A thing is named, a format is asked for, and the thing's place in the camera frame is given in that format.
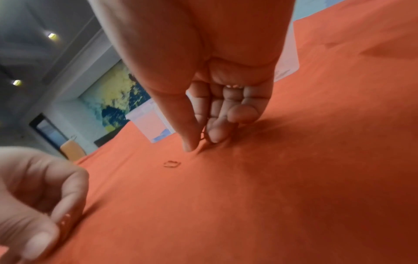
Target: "recessed light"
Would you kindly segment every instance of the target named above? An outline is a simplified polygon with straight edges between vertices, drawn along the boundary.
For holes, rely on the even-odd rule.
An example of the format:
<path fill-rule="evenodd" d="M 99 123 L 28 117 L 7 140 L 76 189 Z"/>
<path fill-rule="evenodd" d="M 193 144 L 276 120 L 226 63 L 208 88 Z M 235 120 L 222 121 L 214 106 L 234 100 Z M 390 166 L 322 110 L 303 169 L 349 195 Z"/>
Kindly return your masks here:
<path fill-rule="evenodd" d="M 14 86 L 20 86 L 22 84 L 22 81 L 21 80 L 14 80 L 13 81 L 13 85 Z"/>
<path fill-rule="evenodd" d="M 56 35 L 55 33 L 49 33 L 49 34 L 48 34 L 48 38 L 50 38 L 50 39 L 54 40 L 54 39 L 56 39 L 56 38 L 57 38 L 57 35 Z"/>

